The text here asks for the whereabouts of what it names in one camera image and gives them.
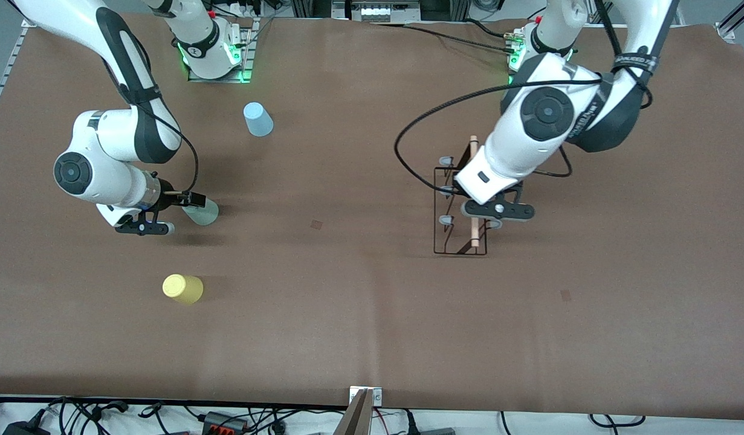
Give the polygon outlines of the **pale green plastic cup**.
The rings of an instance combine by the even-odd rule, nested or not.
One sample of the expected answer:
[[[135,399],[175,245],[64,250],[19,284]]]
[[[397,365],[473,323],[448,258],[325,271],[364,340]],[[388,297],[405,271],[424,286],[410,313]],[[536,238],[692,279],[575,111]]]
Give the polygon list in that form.
[[[196,225],[208,226],[219,217],[219,206],[209,198],[205,199],[205,206],[188,205],[182,208]]]

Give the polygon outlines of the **yellow plastic cup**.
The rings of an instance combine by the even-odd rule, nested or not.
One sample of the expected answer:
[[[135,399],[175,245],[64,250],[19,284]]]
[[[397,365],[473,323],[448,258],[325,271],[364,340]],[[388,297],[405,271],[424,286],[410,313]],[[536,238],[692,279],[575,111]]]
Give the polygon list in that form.
[[[204,289],[201,279],[194,275],[172,274],[167,276],[162,284],[166,297],[184,305],[197,303]]]

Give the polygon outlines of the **black wire cup holder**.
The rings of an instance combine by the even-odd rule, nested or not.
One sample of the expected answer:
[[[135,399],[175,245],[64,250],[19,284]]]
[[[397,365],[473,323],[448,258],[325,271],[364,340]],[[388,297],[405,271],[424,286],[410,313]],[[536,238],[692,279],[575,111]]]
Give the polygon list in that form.
[[[433,194],[433,253],[439,256],[484,256],[488,252],[488,232],[500,223],[468,217],[462,206],[466,199],[455,195],[454,177],[479,151],[479,138],[470,136],[460,158],[442,156],[433,168],[433,184],[441,191]]]

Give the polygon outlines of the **light blue plastic cup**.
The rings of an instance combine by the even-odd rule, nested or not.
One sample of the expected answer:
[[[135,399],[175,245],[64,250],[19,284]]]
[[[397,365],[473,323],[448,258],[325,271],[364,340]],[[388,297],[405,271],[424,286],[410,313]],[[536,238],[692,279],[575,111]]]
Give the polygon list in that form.
[[[253,101],[244,106],[245,124],[252,136],[264,137],[273,131],[273,119],[264,106]]]

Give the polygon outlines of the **brown paper table cover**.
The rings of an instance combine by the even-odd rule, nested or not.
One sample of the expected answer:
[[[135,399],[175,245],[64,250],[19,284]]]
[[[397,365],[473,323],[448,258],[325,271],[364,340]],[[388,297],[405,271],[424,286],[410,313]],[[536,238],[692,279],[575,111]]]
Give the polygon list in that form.
[[[340,405],[369,385],[386,407],[744,419],[744,50],[713,28],[669,32],[620,147],[570,147],[572,177],[526,180],[531,221],[455,258],[393,142],[503,82],[500,55],[284,19],[251,83],[189,83],[164,22],[128,24],[219,220],[117,234],[61,191],[76,116],[123,102],[95,53],[28,31],[0,102],[0,394]],[[201,299],[166,297],[172,274]]]

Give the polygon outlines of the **black orange connector box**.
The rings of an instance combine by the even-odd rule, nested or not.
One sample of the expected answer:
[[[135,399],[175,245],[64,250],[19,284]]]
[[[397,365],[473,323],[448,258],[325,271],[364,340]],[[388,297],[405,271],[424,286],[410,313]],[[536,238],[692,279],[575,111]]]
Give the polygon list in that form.
[[[217,412],[201,414],[200,420],[203,423],[201,435],[244,435],[248,429],[245,419]]]

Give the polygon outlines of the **grey socket strip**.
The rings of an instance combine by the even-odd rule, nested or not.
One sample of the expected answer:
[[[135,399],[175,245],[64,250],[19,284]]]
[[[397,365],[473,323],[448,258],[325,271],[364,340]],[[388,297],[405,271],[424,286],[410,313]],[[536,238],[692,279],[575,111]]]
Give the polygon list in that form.
[[[386,25],[421,19],[419,0],[331,0],[330,18]]]

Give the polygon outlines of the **black power adapter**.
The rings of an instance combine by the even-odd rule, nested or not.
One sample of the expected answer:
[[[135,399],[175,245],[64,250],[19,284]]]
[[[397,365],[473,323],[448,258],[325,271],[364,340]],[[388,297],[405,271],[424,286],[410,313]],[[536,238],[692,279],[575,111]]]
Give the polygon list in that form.
[[[51,435],[51,433],[36,423],[17,421],[8,424],[2,435]]]

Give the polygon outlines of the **aluminium corner extrusion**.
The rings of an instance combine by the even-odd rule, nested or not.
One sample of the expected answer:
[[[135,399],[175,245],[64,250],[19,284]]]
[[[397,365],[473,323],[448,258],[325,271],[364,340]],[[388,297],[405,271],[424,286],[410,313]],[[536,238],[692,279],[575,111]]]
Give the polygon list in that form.
[[[744,24],[744,0],[741,0],[731,11],[716,23],[716,31],[724,40],[734,40],[737,28]]]

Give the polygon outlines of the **aluminium arm base plate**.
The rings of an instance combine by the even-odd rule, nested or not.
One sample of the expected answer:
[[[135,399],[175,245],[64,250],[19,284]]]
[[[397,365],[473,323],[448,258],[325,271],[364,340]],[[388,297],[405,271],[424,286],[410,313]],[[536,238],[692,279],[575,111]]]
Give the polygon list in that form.
[[[205,58],[184,57],[189,82],[250,83],[261,18],[245,19],[244,24],[214,18],[219,25],[219,42]]]

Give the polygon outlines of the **perforated aluminium side rail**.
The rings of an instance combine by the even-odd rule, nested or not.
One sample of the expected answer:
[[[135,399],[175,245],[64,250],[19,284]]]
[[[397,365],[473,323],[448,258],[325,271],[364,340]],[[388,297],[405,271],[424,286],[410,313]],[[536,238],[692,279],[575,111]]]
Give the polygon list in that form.
[[[2,72],[2,76],[0,79],[0,101],[2,97],[2,92],[4,92],[4,89],[6,88],[12,69],[15,66],[16,58],[18,57],[18,54],[21,51],[21,47],[23,47],[24,39],[27,35],[27,31],[29,30],[29,28],[36,28],[36,26],[34,25],[34,23],[26,19],[23,19],[21,22],[20,35],[18,36],[18,38],[16,38],[15,44],[13,45],[13,49],[10,52],[9,58],[7,60],[6,66],[4,68],[4,71]]]

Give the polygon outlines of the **dark frame post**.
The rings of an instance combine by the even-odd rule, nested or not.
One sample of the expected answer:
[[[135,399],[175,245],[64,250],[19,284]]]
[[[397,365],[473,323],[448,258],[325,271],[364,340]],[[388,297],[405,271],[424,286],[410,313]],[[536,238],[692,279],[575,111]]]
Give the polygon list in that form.
[[[330,18],[333,0],[291,0],[295,18]]]
[[[421,21],[463,22],[471,0],[418,0]]]

